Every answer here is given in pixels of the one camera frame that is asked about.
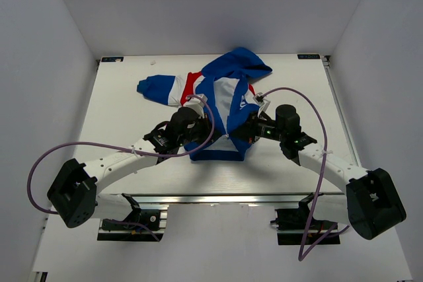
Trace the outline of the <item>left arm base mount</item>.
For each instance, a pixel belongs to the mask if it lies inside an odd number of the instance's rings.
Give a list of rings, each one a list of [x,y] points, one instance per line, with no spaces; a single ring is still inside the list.
[[[100,219],[98,241],[160,242],[165,229],[162,207],[143,207],[128,194],[100,194],[94,218]]]

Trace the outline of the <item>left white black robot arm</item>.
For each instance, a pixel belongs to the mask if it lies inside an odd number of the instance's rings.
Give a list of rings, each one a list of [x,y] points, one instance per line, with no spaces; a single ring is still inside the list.
[[[130,174],[177,156],[189,143],[207,145],[214,128],[213,115],[181,107],[129,149],[89,162],[66,161],[48,190],[48,199],[70,229],[89,219],[134,228],[139,225],[139,203],[129,194],[106,194],[104,190]]]

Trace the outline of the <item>blue white red jacket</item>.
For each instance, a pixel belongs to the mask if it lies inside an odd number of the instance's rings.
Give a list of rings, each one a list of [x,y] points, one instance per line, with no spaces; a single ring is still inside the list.
[[[195,153],[193,161],[243,161],[251,144],[232,136],[260,106],[254,100],[251,81],[272,73],[255,53],[234,49],[208,63],[201,71],[184,76],[153,75],[141,80],[137,92],[146,99],[167,106],[181,107],[187,96],[203,94],[212,110],[219,138]]]

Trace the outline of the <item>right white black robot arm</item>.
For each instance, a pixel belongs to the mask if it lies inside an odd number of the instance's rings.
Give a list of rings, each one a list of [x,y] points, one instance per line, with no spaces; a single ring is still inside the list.
[[[277,141],[284,156],[298,166],[322,174],[340,195],[321,194],[313,205],[309,194],[298,203],[293,220],[311,229],[321,221],[350,225],[362,238],[371,240],[406,219],[406,211],[386,170],[354,166],[325,151],[316,139],[302,131],[294,106],[276,108],[276,118],[249,115],[232,132],[233,137],[254,143],[260,138]]]

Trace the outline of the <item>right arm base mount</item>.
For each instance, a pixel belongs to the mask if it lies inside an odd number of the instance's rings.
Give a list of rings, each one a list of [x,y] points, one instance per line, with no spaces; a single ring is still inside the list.
[[[313,193],[298,202],[295,208],[276,209],[276,218],[270,221],[270,225],[277,230],[279,246],[300,246],[309,216],[309,206],[313,200]],[[312,218],[309,232],[305,239],[305,245],[311,245],[320,238],[330,227],[332,222],[320,221]]]

